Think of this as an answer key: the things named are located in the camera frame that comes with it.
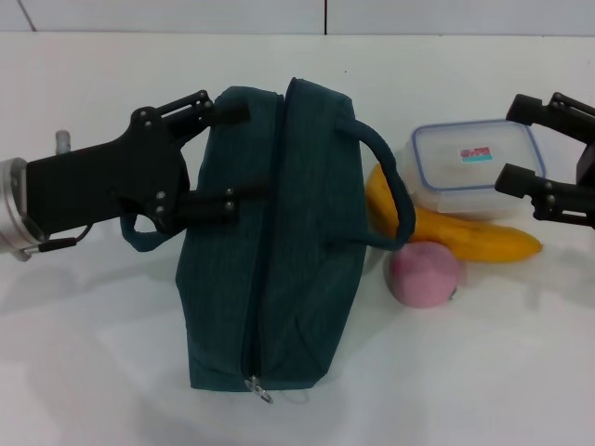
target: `zipper track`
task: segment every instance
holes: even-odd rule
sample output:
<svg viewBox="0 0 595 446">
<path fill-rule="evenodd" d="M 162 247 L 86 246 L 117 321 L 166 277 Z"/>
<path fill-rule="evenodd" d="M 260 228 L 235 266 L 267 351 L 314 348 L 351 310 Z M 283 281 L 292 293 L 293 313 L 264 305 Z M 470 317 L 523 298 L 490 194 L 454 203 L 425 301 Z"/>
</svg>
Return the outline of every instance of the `zipper track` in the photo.
<svg viewBox="0 0 595 446">
<path fill-rule="evenodd" d="M 283 96 L 277 97 L 277 106 L 275 111 L 275 132 L 274 142 L 271 152 L 271 194 L 269 202 L 264 211 L 264 218 L 260 226 L 258 235 L 258 253 L 257 261 L 254 267 L 254 281 L 250 296 L 248 297 L 248 310 L 246 312 L 244 344 L 242 346 L 242 373 L 244 378 L 260 375 L 261 352 L 260 337 L 261 323 L 259 317 L 260 302 L 264 294 L 264 288 L 269 272 L 269 261 L 271 259 L 271 248 L 274 229 L 274 216 L 277 209 L 277 195 L 279 186 L 279 167 L 283 159 L 281 151 L 283 144 L 285 107 Z"/>
</svg>

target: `plastic food container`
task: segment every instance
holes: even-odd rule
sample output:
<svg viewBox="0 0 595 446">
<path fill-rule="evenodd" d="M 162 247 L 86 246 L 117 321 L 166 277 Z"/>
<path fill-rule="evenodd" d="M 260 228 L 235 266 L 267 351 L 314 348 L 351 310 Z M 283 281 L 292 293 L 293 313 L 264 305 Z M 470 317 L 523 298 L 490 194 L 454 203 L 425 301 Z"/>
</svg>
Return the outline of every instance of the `plastic food container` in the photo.
<svg viewBox="0 0 595 446">
<path fill-rule="evenodd" d="M 465 218 L 502 216 L 522 203 L 494 189 L 504 164 L 546 175 L 531 129 L 505 120 L 423 125 L 411 135 L 404 161 L 418 206 Z"/>
</svg>

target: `zipper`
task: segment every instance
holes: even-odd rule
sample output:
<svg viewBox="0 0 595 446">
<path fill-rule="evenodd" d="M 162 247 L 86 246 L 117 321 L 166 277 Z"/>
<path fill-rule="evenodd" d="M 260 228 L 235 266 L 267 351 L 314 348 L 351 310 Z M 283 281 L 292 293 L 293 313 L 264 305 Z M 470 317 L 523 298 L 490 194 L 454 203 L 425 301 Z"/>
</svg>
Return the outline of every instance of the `zipper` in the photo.
<svg viewBox="0 0 595 446">
<path fill-rule="evenodd" d="M 283 136 L 286 117 L 286 106 L 293 91 L 294 81 L 287 89 L 286 99 L 283 96 L 277 98 L 275 111 L 275 131 L 271 152 L 271 193 L 270 199 L 265 208 L 265 215 L 260 227 L 258 236 L 258 252 L 255 264 L 255 278 L 248 297 L 248 310 L 246 312 L 244 344 L 242 347 L 242 374 L 245 378 L 245 384 L 248 389 L 261 397 L 263 400 L 272 404 L 272 398 L 269 393 L 260 386 L 260 368 L 261 358 L 261 319 L 260 304 L 264 294 L 264 287 L 267 282 L 269 272 L 269 263 L 271 260 L 272 239 L 274 235 L 274 219 L 277 210 L 277 195 L 279 189 L 279 170 L 283 160 Z"/>
</svg>

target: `zipper pull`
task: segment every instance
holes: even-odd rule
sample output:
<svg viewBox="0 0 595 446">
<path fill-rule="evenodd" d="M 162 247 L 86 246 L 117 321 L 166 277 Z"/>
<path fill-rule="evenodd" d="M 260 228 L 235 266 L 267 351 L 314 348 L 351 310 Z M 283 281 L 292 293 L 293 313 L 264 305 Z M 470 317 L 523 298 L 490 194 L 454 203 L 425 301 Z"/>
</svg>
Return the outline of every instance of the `zipper pull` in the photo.
<svg viewBox="0 0 595 446">
<path fill-rule="evenodd" d="M 255 393 L 262 400 L 265 400 L 269 404 L 272 404 L 272 397 L 271 397 L 271 395 L 269 395 L 269 392 L 267 392 L 264 388 L 262 388 L 260 386 L 260 382 L 258 381 L 258 378 L 256 378 L 254 375 L 252 375 L 250 377 L 250 379 L 245 379 L 244 382 L 245 382 L 245 386 L 248 387 L 248 389 L 252 393 Z"/>
</svg>

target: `metal cylinder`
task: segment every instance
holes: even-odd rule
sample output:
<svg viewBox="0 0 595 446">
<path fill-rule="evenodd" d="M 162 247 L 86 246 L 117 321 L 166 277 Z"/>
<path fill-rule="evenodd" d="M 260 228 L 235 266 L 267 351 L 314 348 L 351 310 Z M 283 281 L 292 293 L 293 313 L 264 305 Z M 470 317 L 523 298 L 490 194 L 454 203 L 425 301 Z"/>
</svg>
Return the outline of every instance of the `metal cylinder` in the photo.
<svg viewBox="0 0 595 446">
<path fill-rule="evenodd" d="M 13 253 L 43 241 L 26 225 L 26 167 L 21 158 L 0 163 L 0 254 Z"/>
</svg>

